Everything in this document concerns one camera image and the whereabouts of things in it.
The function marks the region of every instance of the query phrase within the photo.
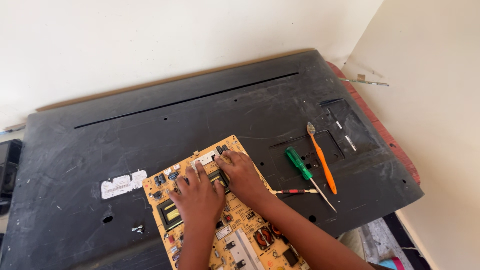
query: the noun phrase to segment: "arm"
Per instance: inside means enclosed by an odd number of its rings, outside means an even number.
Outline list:
[[[271,194],[260,180],[250,157],[224,151],[233,164],[215,161],[230,178],[230,190],[240,201],[275,225],[313,270],[372,270],[372,267]]]
[[[181,175],[176,180],[181,195],[173,191],[169,192],[184,224],[179,270],[205,270],[208,267],[215,224],[225,206],[223,185],[216,180],[214,189],[202,164],[197,161],[195,167],[200,179],[195,170],[188,167],[186,174],[189,184]]]

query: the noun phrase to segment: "green screwdriver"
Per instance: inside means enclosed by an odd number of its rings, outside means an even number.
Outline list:
[[[310,179],[310,181],[313,183],[313,185],[315,186],[315,189],[318,191],[318,193],[320,193],[322,195],[322,197],[325,199],[325,201],[327,201],[328,205],[330,205],[330,207],[333,209],[333,211],[336,212],[335,208],[328,201],[327,197],[325,197],[323,192],[320,190],[320,188],[318,188],[317,184],[315,184],[315,182],[313,181],[313,179],[312,179],[313,174],[307,169],[307,167],[305,167],[305,165],[303,164],[303,161],[301,160],[300,156],[297,154],[295,149],[293,147],[289,146],[289,147],[287,147],[287,149],[285,149],[285,153],[290,158],[290,160],[292,160],[295,167],[297,167],[301,171],[301,175],[303,176],[303,178],[305,178],[305,180]]]

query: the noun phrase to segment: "red and black screwdriver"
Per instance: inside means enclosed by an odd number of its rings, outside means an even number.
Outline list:
[[[310,193],[318,193],[316,189],[282,189],[280,191],[276,190],[270,190],[270,193],[272,194],[277,194],[277,193],[282,193],[282,194],[304,194],[305,192],[310,192]]]

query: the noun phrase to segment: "power supply board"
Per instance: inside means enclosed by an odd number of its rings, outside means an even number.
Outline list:
[[[152,205],[158,231],[163,237],[173,269],[182,259],[183,221],[175,204],[168,197],[167,189],[177,191],[178,175],[185,175],[187,167],[195,169],[199,160],[210,182],[219,179],[225,186],[226,205],[216,224],[212,241],[209,268],[211,270],[308,270],[310,267],[301,258],[288,239],[267,220],[243,204],[228,188],[229,178],[214,161],[220,156],[225,162],[231,160],[221,154],[225,150],[247,154],[238,139],[232,135],[202,151],[143,180],[143,187]],[[257,170],[265,187],[271,190],[265,178]]]

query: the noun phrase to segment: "green screwdriver handle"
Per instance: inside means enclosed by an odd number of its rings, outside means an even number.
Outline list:
[[[295,167],[297,167],[301,171],[301,175],[303,176],[303,178],[305,178],[305,180],[309,180],[313,176],[313,174],[307,169],[307,167],[303,165],[303,161],[293,147],[287,147],[287,149],[285,149],[285,153],[292,160],[293,164],[295,164]]]

